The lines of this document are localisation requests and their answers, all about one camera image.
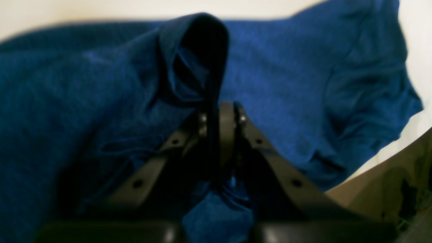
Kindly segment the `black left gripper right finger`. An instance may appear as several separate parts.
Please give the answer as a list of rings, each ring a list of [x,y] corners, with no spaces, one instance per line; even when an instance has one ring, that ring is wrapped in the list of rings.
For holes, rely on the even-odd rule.
[[[251,243],[392,243],[391,223],[370,220],[327,197],[284,159],[239,103],[219,108],[221,175],[239,173],[252,205]]]

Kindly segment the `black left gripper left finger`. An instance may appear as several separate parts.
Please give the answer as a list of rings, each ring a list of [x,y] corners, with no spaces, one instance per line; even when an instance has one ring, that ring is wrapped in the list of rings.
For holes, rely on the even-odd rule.
[[[50,224],[37,243],[188,243],[182,227],[194,188],[216,174],[216,108],[192,113],[89,220]]]

